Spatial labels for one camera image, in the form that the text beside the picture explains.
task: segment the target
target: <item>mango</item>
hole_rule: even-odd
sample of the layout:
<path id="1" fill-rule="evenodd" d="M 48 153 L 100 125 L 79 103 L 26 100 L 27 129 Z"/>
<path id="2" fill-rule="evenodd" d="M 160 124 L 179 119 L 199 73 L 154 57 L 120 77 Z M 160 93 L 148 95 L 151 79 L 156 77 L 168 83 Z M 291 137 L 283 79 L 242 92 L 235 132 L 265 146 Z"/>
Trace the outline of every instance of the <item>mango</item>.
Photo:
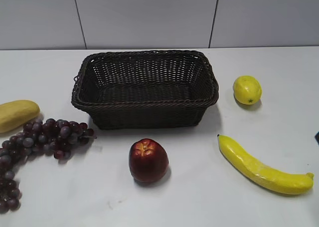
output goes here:
<path id="1" fill-rule="evenodd" d="M 0 105 L 0 133 L 11 131 L 37 117 L 38 104 L 30 100 L 16 100 Z"/>

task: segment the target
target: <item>woven texture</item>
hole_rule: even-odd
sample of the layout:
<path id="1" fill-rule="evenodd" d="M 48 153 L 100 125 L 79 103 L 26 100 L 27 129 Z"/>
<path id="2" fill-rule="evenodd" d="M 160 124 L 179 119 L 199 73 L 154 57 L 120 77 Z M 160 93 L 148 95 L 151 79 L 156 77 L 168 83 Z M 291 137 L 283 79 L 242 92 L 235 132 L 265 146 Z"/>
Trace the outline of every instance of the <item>woven texture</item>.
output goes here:
<path id="1" fill-rule="evenodd" d="M 88 56 L 71 102 L 100 129 L 119 129 L 197 125 L 217 100 L 218 83 L 201 52 L 165 50 Z"/>

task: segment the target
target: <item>grape stem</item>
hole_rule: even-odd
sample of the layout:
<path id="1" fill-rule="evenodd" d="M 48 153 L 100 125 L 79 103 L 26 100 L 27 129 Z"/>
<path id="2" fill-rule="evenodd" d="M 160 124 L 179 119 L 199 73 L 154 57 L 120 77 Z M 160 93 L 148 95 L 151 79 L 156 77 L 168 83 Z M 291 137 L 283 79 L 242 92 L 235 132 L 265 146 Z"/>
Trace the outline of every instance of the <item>grape stem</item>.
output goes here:
<path id="1" fill-rule="evenodd" d="M 96 139 L 97 136 L 82 136 L 82 137 L 85 137 L 85 138 L 93 138 L 93 139 Z"/>

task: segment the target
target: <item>tile grout line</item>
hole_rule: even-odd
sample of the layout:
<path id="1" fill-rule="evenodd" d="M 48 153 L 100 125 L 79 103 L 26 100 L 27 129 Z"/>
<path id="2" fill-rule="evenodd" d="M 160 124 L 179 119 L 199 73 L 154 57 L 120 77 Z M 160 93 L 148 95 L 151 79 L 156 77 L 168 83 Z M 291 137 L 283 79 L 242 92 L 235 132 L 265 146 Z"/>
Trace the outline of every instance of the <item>tile grout line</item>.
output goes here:
<path id="1" fill-rule="evenodd" d="M 82 37 L 83 37 L 83 41 L 84 41 L 84 46 L 85 46 L 85 49 L 88 49 L 88 47 L 86 46 L 86 41 L 85 41 L 83 26 L 82 26 L 82 22 L 81 22 L 81 18 L 80 18 L 78 3 L 76 2 L 76 0 L 74 0 L 74 2 L 75 2 L 76 12 L 78 14 L 79 22 L 80 22 L 80 27 L 81 27 Z"/>
<path id="2" fill-rule="evenodd" d="M 213 30 L 214 30 L 214 26 L 215 26 L 215 19 L 216 19 L 216 14 L 217 14 L 218 2 L 219 2 L 219 0 L 216 0 L 216 6 L 215 6 L 215 11 L 214 11 L 213 23 L 212 23 L 212 25 L 211 25 L 211 31 L 210 31 L 210 38 L 209 38 L 208 48 L 210 48 L 211 40 L 212 40 L 212 38 L 213 38 Z"/>

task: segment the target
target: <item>red apple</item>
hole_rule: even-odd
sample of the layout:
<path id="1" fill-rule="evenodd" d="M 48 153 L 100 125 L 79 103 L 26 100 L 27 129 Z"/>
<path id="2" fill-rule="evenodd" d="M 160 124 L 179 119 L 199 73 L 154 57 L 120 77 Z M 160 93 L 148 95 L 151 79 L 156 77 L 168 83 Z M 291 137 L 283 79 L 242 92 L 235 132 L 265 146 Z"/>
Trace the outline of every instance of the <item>red apple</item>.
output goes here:
<path id="1" fill-rule="evenodd" d="M 142 139 L 130 149 L 129 166 L 131 175 L 137 181 L 158 181 L 168 169 L 167 153 L 156 141 Z"/>

